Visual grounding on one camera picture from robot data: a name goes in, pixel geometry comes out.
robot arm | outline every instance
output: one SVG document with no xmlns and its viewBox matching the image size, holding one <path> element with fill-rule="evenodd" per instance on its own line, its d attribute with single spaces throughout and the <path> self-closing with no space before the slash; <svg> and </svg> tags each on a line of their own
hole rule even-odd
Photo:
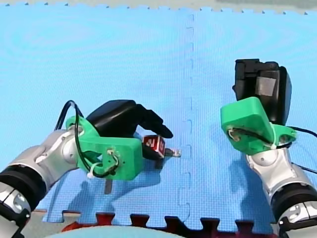
<svg viewBox="0 0 317 238">
<path fill-rule="evenodd" d="M 258 59 L 236 61 L 237 102 L 221 108 L 222 129 L 257 173 L 282 238 L 315 237 L 317 192 L 288 148 L 296 131 L 286 127 L 291 81 L 286 68 Z"/>
<path fill-rule="evenodd" d="M 65 106 L 71 104 L 77 107 L 73 101 Z M 60 119 L 66 112 L 63 109 Z M 131 180 L 141 171 L 143 157 L 160 159 L 157 152 L 133 138 L 138 125 L 162 137 L 173 137 L 157 114 L 132 100 L 109 101 L 86 119 L 69 119 L 66 129 L 60 129 L 60 119 L 41 145 L 23 151 L 0 173 L 0 238 L 22 238 L 20 232 L 31 212 L 68 171 L 82 168 L 99 177 L 103 174 L 103 178 Z M 76 143 L 76 132 L 81 149 Z M 107 164 L 112 158 L 113 165 L 105 167 L 96 158 L 84 165 L 79 153 L 84 159 L 86 153 L 102 154 Z"/>
</svg>

red block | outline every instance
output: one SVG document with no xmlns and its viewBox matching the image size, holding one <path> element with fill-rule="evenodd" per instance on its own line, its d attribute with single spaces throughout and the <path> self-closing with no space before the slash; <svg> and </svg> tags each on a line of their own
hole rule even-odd
<svg viewBox="0 0 317 238">
<path fill-rule="evenodd" d="M 151 147 L 154 151 L 158 152 L 161 158 L 164 158 L 165 141 L 159 135 L 146 135 L 142 140 L 143 144 Z"/>
</svg>

white cable tie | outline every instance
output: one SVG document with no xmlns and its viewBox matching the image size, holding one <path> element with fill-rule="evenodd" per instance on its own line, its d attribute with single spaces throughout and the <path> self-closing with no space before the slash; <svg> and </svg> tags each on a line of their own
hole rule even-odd
<svg viewBox="0 0 317 238">
<path fill-rule="evenodd" d="M 89 171 L 89 173 L 87 174 L 87 178 L 92 179 L 92 178 L 94 177 L 94 168 L 95 168 L 97 165 L 99 165 L 99 164 L 102 164 L 102 163 L 101 163 L 101 162 L 96 162 L 96 163 L 94 163 L 93 165 L 91 165 L 90 171 Z"/>
</svg>

blue foam mat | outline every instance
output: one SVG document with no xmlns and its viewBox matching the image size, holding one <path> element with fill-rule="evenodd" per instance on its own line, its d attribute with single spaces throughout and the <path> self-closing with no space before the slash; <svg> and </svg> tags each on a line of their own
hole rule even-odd
<svg viewBox="0 0 317 238">
<path fill-rule="evenodd" d="M 231 87 L 236 59 L 276 61 L 288 69 L 293 85 L 288 124 L 316 131 L 316 17 L 206 9 L 194 19 L 193 151 L 187 168 L 189 194 L 196 195 L 188 196 L 190 217 L 185 224 L 202 228 L 201 217 L 214 217 L 220 218 L 219 230 L 233 231 L 235 220 L 252 220 L 254 232 L 269 233 L 274 219 L 261 181 L 224 136 L 219 109 L 235 101 Z M 313 136 L 300 133 L 290 149 L 292 160 L 317 168 L 316 143 Z M 317 177 L 308 175 L 317 184 Z"/>
<path fill-rule="evenodd" d="M 185 11 L 19 5 L 0 8 L 1 167 L 22 150 L 41 143 L 52 131 L 63 104 L 73 99 L 84 115 L 113 99 L 133 99 L 154 110 L 175 134 L 169 148 L 184 149 Z M 140 135 L 150 132 L 141 128 Z M 38 206 L 45 220 L 61 222 L 62 211 L 81 212 L 81 223 L 96 213 L 115 213 L 115 224 L 129 225 L 130 214 L 150 215 L 149 225 L 165 226 L 166 215 L 185 221 L 179 158 L 145 170 L 131 182 L 115 181 L 104 195 L 105 180 L 82 171 L 67 174 Z"/>
<path fill-rule="evenodd" d="M 167 146 L 183 152 L 161 171 L 146 162 L 134 181 L 115 181 L 111 195 L 102 179 L 67 174 L 38 207 L 48 211 L 46 221 L 61 222 L 71 210 L 81 212 L 78 222 L 94 223 L 96 213 L 112 212 L 120 225 L 145 214 L 150 227 L 177 216 L 200 229 L 200 218 L 209 217 L 220 219 L 222 231 L 254 220 L 254 232 L 271 232 L 261 182 L 223 135 L 219 110 L 235 101 L 236 59 L 274 60 L 293 83 L 289 124 L 316 131 L 315 14 L 19 4 L 0 7 L 0 19 L 0 99 L 9 102 L 0 119 L 0 167 L 43 141 L 68 99 L 85 115 L 108 100 L 134 99 L 164 118 L 175 134 Z M 316 168 L 314 143 L 300 134 L 292 160 Z"/>
</svg>

black cable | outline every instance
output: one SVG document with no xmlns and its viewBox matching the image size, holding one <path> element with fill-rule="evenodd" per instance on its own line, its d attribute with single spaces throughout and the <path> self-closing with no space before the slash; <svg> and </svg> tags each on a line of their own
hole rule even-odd
<svg viewBox="0 0 317 238">
<path fill-rule="evenodd" d="M 306 167 L 304 167 L 304 166 L 301 166 L 301 165 L 298 165 L 298 164 L 295 164 L 295 163 L 292 163 L 292 164 L 297 165 L 297 166 L 300 167 L 302 170 L 306 170 L 306 171 L 311 172 L 311 173 L 313 173 L 313 174 L 317 174 L 317 171 L 316 171 L 316 170 L 312 170 L 312 169 L 306 168 Z"/>
<path fill-rule="evenodd" d="M 60 115 L 59 115 L 59 118 L 57 120 L 57 123 L 56 123 L 56 126 L 55 126 L 55 129 L 54 130 L 60 130 L 63 126 L 63 123 L 65 121 L 65 117 L 66 117 L 66 114 L 68 112 L 68 109 L 71 107 L 71 106 L 74 106 L 75 107 L 76 103 L 73 101 L 73 100 L 69 100 L 65 103 L 63 109 L 61 110 L 60 112 Z M 79 110 L 79 108 L 77 107 L 77 113 L 79 116 L 81 117 L 84 117 L 83 114 L 81 113 L 81 111 Z"/>
<path fill-rule="evenodd" d="M 313 135 L 314 137 L 317 138 L 317 133 L 311 131 L 311 130 L 307 130 L 307 129 L 302 129 L 300 127 L 295 127 L 295 126 L 288 126 L 289 128 L 292 128 L 293 130 L 297 130 L 297 131 L 300 131 L 300 132 L 304 132 L 304 133 L 308 133 L 310 135 Z"/>
<path fill-rule="evenodd" d="M 242 129 L 242 128 L 233 128 L 234 131 L 236 132 L 239 132 L 243 135 L 248 135 L 248 136 L 252 136 L 256 139 L 259 139 L 261 141 L 263 141 L 264 143 L 266 144 L 271 144 L 272 142 L 270 142 L 269 140 L 267 140 L 264 136 L 261 136 L 253 131 L 249 131 L 249 130 L 246 130 L 246 129 Z"/>
<path fill-rule="evenodd" d="M 308 133 L 308 134 L 313 135 L 314 137 L 317 138 L 317 133 L 315 133 L 315 132 L 313 132 L 311 130 L 303 129 L 303 128 L 296 127 L 296 126 L 288 126 L 288 127 L 292 128 L 293 130 L 297 130 L 297 131 L 300 131 L 300 132 Z M 298 165 L 298 164 L 295 164 L 295 165 L 300 167 L 302 170 L 308 171 L 308 172 L 313 173 L 313 174 L 317 174 L 316 170 L 312 170 L 310 168 L 307 168 L 307 167 L 304 167 L 304 166 L 301 166 L 301 165 Z"/>
</svg>

